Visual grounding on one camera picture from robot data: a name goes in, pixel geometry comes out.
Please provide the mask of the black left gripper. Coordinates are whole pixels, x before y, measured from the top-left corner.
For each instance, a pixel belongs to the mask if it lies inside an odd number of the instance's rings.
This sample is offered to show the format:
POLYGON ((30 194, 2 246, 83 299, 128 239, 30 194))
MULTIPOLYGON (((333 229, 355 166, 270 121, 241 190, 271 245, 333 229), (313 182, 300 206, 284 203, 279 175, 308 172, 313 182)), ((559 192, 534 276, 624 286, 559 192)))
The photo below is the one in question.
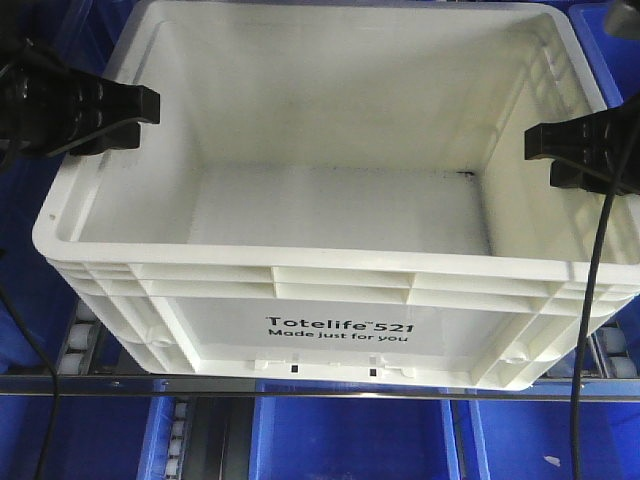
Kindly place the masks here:
POLYGON ((48 46, 1 32, 3 158, 137 149, 138 123, 159 124, 160 110, 160 94, 146 86, 71 68, 48 46))

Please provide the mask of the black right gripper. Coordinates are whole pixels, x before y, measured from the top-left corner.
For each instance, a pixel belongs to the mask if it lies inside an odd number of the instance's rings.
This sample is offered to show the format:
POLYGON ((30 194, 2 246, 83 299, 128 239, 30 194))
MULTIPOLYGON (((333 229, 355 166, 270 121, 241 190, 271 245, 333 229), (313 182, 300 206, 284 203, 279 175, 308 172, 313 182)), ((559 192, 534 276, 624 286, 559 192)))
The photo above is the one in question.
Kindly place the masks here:
POLYGON ((639 194, 639 94, 620 106, 555 123, 539 123, 524 133, 524 159, 554 159, 550 185, 606 194, 621 171, 615 194, 639 194), (604 178, 567 163, 605 161, 604 178))

